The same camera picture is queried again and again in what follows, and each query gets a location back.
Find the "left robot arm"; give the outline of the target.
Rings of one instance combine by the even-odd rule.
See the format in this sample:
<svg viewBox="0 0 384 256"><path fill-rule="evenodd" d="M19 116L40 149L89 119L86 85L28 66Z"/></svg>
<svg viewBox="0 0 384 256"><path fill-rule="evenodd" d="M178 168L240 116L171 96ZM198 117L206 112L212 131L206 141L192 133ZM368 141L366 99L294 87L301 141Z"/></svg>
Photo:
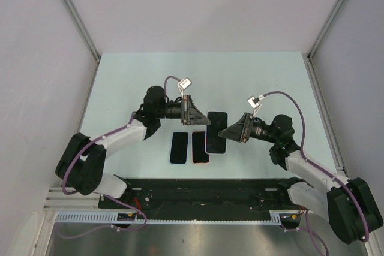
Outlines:
<svg viewBox="0 0 384 256"><path fill-rule="evenodd" d="M118 207L129 206L133 194L124 180L104 172L106 159L131 144L152 137L161 127L162 119L179 119L183 125L211 124L194 105L191 95L170 100L164 88L151 86L127 124L98 137L81 132L72 136L55 170L62 180L62 192L65 195L94 192L112 197Z"/></svg>

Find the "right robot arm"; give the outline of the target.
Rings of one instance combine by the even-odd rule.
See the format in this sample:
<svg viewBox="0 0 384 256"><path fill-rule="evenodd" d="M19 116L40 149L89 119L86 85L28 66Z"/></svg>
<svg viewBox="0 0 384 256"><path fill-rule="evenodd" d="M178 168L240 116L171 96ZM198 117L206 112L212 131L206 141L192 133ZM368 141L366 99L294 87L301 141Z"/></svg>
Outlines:
<svg viewBox="0 0 384 256"><path fill-rule="evenodd" d="M277 115L266 124L244 113L237 123L220 131L227 140L246 143L251 138L272 144L269 156L273 164L295 175L277 193L277 203L284 209L295 204L321 216L344 243L369 240L371 232L383 226L383 218L370 191L361 178L349 179L333 173L305 156L294 141L292 118Z"/></svg>

